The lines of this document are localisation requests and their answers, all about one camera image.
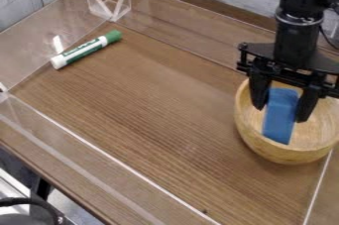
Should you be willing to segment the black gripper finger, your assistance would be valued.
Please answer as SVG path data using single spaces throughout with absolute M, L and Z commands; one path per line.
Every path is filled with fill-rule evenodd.
M 295 112 L 296 123 L 303 123 L 308 120 L 320 98 L 322 87 L 319 85 L 311 84 L 302 88 Z
M 270 88 L 270 79 L 260 72 L 250 74 L 250 90 L 254 107 L 260 110 L 267 101 L 267 92 Z

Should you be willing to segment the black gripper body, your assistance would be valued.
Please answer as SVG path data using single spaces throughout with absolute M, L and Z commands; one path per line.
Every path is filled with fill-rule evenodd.
M 322 87 L 322 98 L 339 98 L 339 61 L 315 51 L 302 63 L 288 63 L 274 57 L 274 44 L 240 43 L 238 70 L 250 78 L 251 72 L 260 72 L 274 81 L 300 89 L 311 84 Z

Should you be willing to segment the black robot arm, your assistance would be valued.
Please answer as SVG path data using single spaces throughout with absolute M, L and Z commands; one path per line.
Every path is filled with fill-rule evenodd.
M 324 34 L 324 11 L 339 10 L 339 0 L 279 0 L 276 32 L 271 44 L 239 44 L 238 70 L 248 76 L 256 109 L 268 102 L 278 81 L 302 89 L 294 121 L 302 123 L 326 97 L 339 98 L 339 61 L 322 54 L 318 38 Z

